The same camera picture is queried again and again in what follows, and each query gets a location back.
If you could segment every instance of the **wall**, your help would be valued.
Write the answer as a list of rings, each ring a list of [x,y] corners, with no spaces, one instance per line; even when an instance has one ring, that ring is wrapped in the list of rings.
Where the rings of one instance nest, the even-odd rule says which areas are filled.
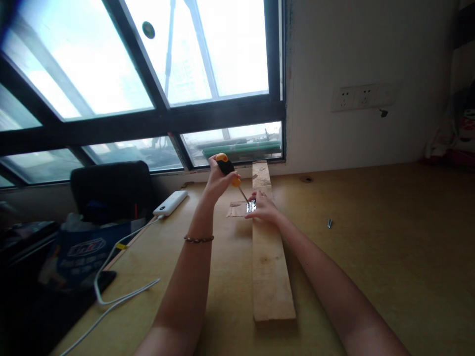
[[[287,163],[272,175],[413,162],[436,130],[450,77],[456,0],[288,0]],[[397,102],[333,113],[333,88],[401,83]],[[249,178],[250,168],[239,172]],[[154,177],[172,192],[206,173]],[[61,187],[3,193],[36,219],[59,220],[74,209]]]

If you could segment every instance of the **window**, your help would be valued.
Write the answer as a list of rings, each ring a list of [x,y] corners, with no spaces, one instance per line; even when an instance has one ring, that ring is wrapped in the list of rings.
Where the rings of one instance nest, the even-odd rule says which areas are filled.
[[[103,143],[86,149],[98,164],[142,160],[148,164],[148,169],[151,171],[183,168],[167,136]]]
[[[0,176],[0,188],[13,187],[13,183]]]
[[[28,183],[68,180],[83,166],[67,149],[7,156],[2,162]]]
[[[29,129],[40,122],[0,84],[0,131]]]
[[[166,174],[219,152],[285,159],[283,0],[20,0],[3,16],[10,186],[114,162]]]
[[[232,162],[282,157],[281,123],[186,133],[182,138],[194,166],[208,165],[208,158],[226,153]]]
[[[126,2],[171,106],[269,92],[262,1]]]
[[[65,121],[152,107],[101,0],[28,0],[3,50]]]

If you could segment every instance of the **window frame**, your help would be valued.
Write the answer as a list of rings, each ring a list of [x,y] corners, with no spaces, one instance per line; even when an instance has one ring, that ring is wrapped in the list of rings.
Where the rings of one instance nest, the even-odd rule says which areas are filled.
[[[203,171],[209,169],[209,166],[193,166],[181,134],[280,121],[282,123],[282,157],[271,158],[269,161],[285,162],[285,75],[281,78],[280,64],[280,46],[282,46],[282,71],[285,73],[286,21],[283,0],[263,0],[269,93],[176,107],[170,107],[168,103],[125,0],[102,0],[102,2],[154,108],[89,120],[63,122],[49,107],[42,94],[30,84],[21,71],[15,69],[15,65],[6,55],[1,53],[0,83],[33,114],[42,126],[0,132],[0,142],[2,142],[0,157],[67,148],[87,167],[96,163],[86,153],[83,146],[169,136],[184,168],[150,173],[166,175],[171,172]],[[16,8],[17,6],[12,6],[7,9],[9,13],[6,16],[0,43],[3,42],[9,22],[15,16]],[[240,162],[238,165],[245,166],[250,163],[251,161]],[[3,164],[0,164],[0,175],[16,187],[60,184],[69,181],[29,184]]]

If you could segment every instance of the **glass pane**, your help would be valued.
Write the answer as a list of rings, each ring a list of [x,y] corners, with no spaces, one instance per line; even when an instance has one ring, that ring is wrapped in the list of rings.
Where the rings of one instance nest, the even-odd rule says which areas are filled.
[[[126,3],[171,106],[269,92],[263,1]]]
[[[264,2],[197,2],[218,94],[268,93]]]
[[[151,171],[183,168],[168,136],[84,147],[98,163],[144,161]]]
[[[25,0],[3,51],[65,120],[152,108],[101,0]]]
[[[0,84],[0,131],[29,129],[40,122]]]
[[[282,157],[280,121],[181,136],[194,166],[208,165],[208,158],[220,152],[233,163]]]
[[[12,182],[10,182],[9,180],[6,180],[2,176],[0,176],[0,188],[7,188],[7,187],[11,187],[11,186],[14,186],[14,184]]]
[[[72,170],[83,166],[68,149],[23,153],[1,160],[28,183],[68,180]]]

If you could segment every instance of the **bracelet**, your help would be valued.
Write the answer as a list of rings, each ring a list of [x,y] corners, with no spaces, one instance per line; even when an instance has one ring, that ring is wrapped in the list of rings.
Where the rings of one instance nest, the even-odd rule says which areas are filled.
[[[186,241],[186,242],[189,242],[189,243],[200,243],[200,242],[210,242],[210,241],[213,241],[213,240],[214,240],[214,236],[206,237],[206,238],[203,238],[203,239],[192,239],[192,238],[188,237],[188,235],[185,235],[185,237],[184,237],[183,239],[185,239],[185,241]]]

